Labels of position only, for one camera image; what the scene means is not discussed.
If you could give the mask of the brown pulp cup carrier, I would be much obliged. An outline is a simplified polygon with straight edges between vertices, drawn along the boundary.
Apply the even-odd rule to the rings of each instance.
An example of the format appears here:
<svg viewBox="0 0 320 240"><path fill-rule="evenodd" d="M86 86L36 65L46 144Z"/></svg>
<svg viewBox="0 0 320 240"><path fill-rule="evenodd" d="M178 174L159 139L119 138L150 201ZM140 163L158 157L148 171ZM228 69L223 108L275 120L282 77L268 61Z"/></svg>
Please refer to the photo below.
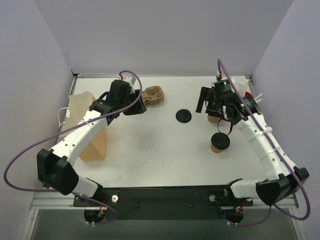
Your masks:
<svg viewBox="0 0 320 240"><path fill-rule="evenodd" d="M164 100L165 94L160 86L154 85L142 91L141 98L144 105L155 105Z"/></svg>

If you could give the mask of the brown paper bag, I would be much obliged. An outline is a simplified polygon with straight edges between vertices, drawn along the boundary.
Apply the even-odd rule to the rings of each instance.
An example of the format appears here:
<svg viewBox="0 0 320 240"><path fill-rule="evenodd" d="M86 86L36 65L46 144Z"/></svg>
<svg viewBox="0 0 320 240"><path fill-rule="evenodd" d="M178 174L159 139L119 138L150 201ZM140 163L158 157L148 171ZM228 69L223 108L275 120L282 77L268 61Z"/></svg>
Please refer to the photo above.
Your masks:
<svg viewBox="0 0 320 240"><path fill-rule="evenodd" d="M66 117L59 124L61 130L71 128L83 119L91 104L96 100L91 92L70 95L66 109ZM103 161L107 155L107 128L101 130L80 153L83 162Z"/></svg>

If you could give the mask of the black plastic cup lid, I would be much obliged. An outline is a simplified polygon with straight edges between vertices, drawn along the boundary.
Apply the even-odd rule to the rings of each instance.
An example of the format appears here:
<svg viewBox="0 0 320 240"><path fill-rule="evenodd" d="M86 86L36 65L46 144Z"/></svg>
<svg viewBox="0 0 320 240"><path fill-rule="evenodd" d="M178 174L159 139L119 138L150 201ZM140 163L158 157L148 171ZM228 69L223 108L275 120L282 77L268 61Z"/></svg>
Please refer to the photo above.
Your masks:
<svg viewBox="0 0 320 240"><path fill-rule="evenodd" d="M230 146L228 135L223 132L217 132L211 137L211 144L221 150L226 150Z"/></svg>

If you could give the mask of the brown paper coffee cup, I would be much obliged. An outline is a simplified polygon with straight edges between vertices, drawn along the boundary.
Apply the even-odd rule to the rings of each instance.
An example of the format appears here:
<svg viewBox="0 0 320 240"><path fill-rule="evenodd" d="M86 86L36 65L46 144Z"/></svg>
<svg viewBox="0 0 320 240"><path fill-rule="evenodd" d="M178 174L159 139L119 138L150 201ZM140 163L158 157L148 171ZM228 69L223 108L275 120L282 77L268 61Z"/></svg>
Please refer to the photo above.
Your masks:
<svg viewBox="0 0 320 240"><path fill-rule="evenodd" d="M219 149L219 148L216 148L213 144L210 145L210 149L214 152L214 153L221 153L223 151L223 149Z"/></svg>

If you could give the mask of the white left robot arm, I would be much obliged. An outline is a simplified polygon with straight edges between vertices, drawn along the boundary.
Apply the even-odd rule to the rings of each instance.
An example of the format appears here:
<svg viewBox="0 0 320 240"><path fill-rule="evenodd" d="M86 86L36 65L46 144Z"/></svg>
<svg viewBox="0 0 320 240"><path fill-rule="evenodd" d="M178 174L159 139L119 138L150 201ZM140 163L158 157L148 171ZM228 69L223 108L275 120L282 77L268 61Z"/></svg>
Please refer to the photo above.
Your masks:
<svg viewBox="0 0 320 240"><path fill-rule="evenodd" d="M126 116L142 114L146 107L142 90L134 84L140 79L133 73L111 82L109 91L93 101L78 127L71 130L49 150L41 149L37 156L38 180L63 195L83 195L92 206L101 203L101 186L79 176L74 164L86 146L121 113Z"/></svg>

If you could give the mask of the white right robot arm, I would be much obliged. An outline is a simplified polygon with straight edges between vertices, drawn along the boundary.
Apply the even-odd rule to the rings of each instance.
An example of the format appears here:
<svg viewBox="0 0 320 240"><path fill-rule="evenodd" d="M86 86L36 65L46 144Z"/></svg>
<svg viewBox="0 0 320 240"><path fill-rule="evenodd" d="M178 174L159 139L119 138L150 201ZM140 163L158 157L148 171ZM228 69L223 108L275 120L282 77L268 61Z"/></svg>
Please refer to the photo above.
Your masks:
<svg viewBox="0 0 320 240"><path fill-rule="evenodd" d="M298 181L304 183L309 178L308 170L297 167L282 150L256 101L250 96L239 98L226 79L201 88L196 112L200 113L203 106L209 116L226 120L240 130L264 167L265 180L241 179L231 184L235 198L260 198L272 206L297 192Z"/></svg>

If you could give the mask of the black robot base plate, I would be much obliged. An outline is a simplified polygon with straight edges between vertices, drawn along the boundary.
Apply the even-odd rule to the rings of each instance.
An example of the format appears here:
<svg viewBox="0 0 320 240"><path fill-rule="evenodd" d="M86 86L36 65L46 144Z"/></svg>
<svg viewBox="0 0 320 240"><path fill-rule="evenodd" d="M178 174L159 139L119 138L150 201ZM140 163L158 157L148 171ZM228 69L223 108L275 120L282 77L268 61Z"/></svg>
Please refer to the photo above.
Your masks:
<svg viewBox="0 0 320 240"><path fill-rule="evenodd" d="M104 187L93 198L120 220L219 220L225 211L253 206L251 197L234 197L229 185Z"/></svg>

